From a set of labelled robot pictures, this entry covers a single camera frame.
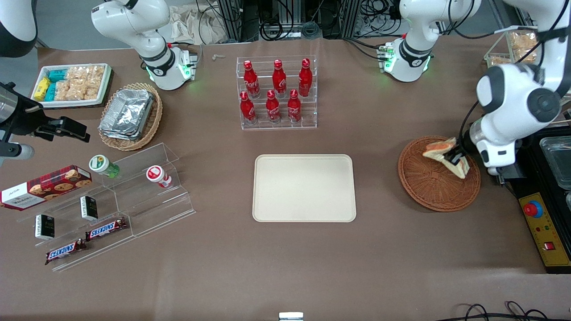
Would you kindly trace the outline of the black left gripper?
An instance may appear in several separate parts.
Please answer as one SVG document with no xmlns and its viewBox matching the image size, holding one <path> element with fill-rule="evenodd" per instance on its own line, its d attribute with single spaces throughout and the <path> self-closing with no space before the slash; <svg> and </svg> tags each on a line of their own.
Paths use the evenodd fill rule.
<svg viewBox="0 0 571 321">
<path fill-rule="evenodd" d="M 475 145 L 471 141 L 470 130 L 471 127 L 461 128 L 459 143 L 453 151 L 445 153 L 445 160 L 453 166 L 457 166 L 463 157 L 475 154 Z"/>
</svg>

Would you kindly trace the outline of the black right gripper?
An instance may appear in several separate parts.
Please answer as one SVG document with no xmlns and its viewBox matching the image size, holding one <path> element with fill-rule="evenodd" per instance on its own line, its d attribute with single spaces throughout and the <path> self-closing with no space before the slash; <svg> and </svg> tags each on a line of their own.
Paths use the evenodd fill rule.
<svg viewBox="0 0 571 321">
<path fill-rule="evenodd" d="M 35 132 L 35 137 L 49 142 L 56 136 L 90 142 L 91 136 L 82 123 L 65 116 L 50 120 L 39 102 L 18 93 L 8 93 L 8 97 L 14 106 L 14 111 L 8 118 L 9 136 L 27 136 Z M 49 123 L 50 128 L 41 128 Z"/>
</svg>

